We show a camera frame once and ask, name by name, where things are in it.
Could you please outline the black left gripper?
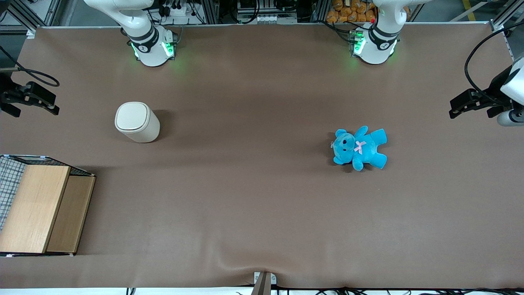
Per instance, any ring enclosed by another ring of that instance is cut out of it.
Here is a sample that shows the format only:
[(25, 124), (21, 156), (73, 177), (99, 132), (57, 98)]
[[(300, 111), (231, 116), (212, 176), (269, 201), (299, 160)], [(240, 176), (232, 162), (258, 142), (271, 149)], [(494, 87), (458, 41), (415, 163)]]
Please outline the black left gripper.
[(474, 89), (466, 89), (455, 98), (451, 99), (449, 110), (450, 119), (465, 112), (465, 109), (484, 109), (488, 108), (487, 116), (493, 118), (498, 115), (501, 119), (516, 118), (516, 103), (501, 90), (511, 73), (511, 66), (496, 75), (490, 82), (490, 85), (482, 90), (483, 94), (477, 93)]

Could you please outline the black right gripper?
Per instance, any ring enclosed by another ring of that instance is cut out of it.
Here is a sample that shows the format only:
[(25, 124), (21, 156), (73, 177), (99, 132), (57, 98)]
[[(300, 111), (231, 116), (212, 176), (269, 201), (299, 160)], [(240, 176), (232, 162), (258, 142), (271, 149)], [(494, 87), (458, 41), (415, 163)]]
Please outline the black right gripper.
[(56, 95), (54, 93), (36, 82), (28, 82), (24, 86), (24, 91), (21, 88), (22, 86), (13, 82), (9, 75), (0, 74), (0, 107), (2, 112), (19, 118), (21, 110), (13, 106), (13, 103), (22, 103), (28, 96), (42, 102), (43, 104), (39, 106), (51, 114), (55, 116), (59, 114), (60, 108), (55, 106)]

